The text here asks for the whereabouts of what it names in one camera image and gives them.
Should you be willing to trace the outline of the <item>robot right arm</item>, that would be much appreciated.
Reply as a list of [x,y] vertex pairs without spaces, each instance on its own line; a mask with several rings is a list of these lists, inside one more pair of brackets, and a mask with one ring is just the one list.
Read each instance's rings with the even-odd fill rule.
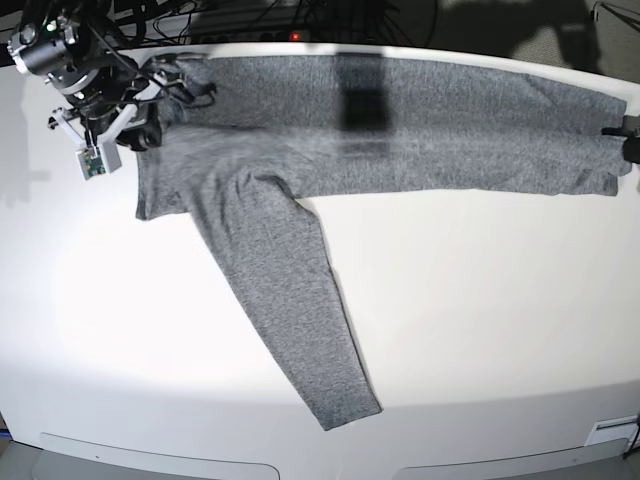
[[140,65],[124,50],[142,46],[154,1],[28,1],[7,51],[24,75],[40,76],[69,108],[52,129],[79,121],[83,147],[107,142],[134,151],[161,142],[158,102],[192,102],[179,74],[164,60]]

